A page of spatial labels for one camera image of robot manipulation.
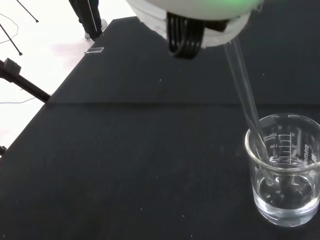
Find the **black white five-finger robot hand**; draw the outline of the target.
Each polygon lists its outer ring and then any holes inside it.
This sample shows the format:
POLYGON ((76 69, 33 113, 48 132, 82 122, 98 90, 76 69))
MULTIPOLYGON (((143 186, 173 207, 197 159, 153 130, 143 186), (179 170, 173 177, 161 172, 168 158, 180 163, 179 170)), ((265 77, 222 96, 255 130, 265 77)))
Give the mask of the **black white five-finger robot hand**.
POLYGON ((236 38, 261 0, 129 0, 138 19, 168 42, 172 56, 193 59, 201 49, 236 38))

